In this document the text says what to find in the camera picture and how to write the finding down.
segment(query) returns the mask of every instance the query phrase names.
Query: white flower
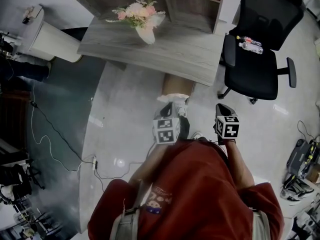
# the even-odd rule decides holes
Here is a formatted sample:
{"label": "white flower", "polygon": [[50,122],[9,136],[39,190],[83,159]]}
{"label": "white flower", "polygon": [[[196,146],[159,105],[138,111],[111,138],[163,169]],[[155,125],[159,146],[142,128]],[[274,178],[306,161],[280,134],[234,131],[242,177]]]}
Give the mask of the white flower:
{"label": "white flower", "polygon": [[139,16],[142,8],[143,5],[141,3],[134,2],[125,9],[125,13],[128,17]]}

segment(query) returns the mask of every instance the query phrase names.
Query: cartoon print on shirt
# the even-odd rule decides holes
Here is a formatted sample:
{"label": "cartoon print on shirt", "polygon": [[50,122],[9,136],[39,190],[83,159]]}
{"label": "cartoon print on shirt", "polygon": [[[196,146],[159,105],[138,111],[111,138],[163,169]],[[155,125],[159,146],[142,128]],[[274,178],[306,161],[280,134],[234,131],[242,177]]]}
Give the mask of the cartoon print on shirt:
{"label": "cartoon print on shirt", "polygon": [[152,214],[161,214],[163,206],[171,204],[172,194],[159,187],[153,187],[146,202],[146,210]]}

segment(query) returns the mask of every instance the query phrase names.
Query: chair backrest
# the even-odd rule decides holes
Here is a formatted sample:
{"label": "chair backrest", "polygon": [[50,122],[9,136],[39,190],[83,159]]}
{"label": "chair backrest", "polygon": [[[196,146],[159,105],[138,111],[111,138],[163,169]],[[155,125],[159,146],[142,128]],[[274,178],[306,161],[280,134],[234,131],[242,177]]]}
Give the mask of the chair backrest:
{"label": "chair backrest", "polygon": [[241,0],[233,36],[247,36],[264,49],[278,51],[291,30],[304,16],[303,0]]}

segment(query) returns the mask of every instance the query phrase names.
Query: water bottle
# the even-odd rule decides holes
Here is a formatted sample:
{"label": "water bottle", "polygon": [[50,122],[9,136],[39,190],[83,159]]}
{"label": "water bottle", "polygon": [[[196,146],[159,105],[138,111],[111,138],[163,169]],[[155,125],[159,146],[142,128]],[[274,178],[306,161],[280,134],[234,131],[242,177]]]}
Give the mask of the water bottle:
{"label": "water bottle", "polygon": [[253,44],[253,45],[262,47],[262,44],[260,42],[252,40],[250,37],[247,37],[247,36],[238,36],[237,35],[236,39],[243,41],[243,42],[247,42],[249,44]]}
{"label": "water bottle", "polygon": [[264,52],[264,49],[258,45],[248,43],[248,42],[240,42],[239,46],[242,47],[242,49],[256,53],[256,54],[262,54]]}

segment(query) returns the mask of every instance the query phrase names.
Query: wooden tabletop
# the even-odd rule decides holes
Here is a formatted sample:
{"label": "wooden tabletop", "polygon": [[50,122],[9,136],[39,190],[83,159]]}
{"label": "wooden tabletop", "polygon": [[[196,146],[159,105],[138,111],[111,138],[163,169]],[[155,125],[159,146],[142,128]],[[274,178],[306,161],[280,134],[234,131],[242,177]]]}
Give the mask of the wooden tabletop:
{"label": "wooden tabletop", "polygon": [[155,43],[146,44],[125,22],[94,18],[78,54],[135,64],[212,86],[224,37],[171,23],[154,29]]}

